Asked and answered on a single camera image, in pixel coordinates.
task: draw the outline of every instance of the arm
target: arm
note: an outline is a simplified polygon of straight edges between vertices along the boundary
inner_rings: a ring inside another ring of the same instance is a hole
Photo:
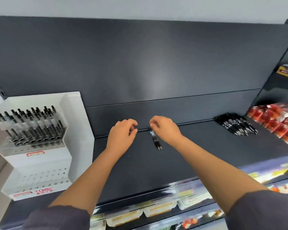
[[[111,169],[135,138],[137,129],[134,129],[134,126],[136,125],[138,123],[133,119],[117,122],[111,128],[106,149],[50,206],[73,206],[87,210],[89,215],[92,215]]]
[[[225,213],[246,193],[267,190],[264,185],[241,170],[181,135],[171,119],[154,116],[150,120],[150,126],[162,140],[181,153]]]

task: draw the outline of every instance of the forearm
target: forearm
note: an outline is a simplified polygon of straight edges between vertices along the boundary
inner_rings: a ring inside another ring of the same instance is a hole
[[[243,171],[208,153],[185,137],[174,147],[192,166],[214,200],[226,213],[244,194],[267,189]]]
[[[91,215],[111,169],[118,159],[107,150],[103,151],[92,165],[50,206],[70,205],[87,210]]]

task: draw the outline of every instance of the white acrylic pen holder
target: white acrylic pen holder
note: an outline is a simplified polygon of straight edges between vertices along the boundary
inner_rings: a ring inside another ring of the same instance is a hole
[[[94,135],[80,92],[9,97],[0,112],[51,105],[61,111],[66,126],[62,140],[10,150],[7,138],[0,146],[0,154],[14,167],[1,191],[13,200],[65,190],[92,163]]]

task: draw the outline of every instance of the gray sleeve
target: gray sleeve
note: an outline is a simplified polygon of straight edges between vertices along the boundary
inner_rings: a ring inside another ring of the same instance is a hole
[[[246,193],[225,220],[228,230],[288,230],[288,194],[270,190]]]
[[[32,212],[23,230],[88,230],[90,215],[72,206],[53,206]]]

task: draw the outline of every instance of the hand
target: hand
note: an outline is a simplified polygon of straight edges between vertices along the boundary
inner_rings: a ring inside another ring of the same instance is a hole
[[[182,138],[177,125],[169,118],[155,115],[150,121],[150,127],[166,143],[175,147]]]
[[[137,125],[138,123],[133,119],[118,121],[110,130],[106,150],[121,157],[132,144],[138,132],[134,128]]]

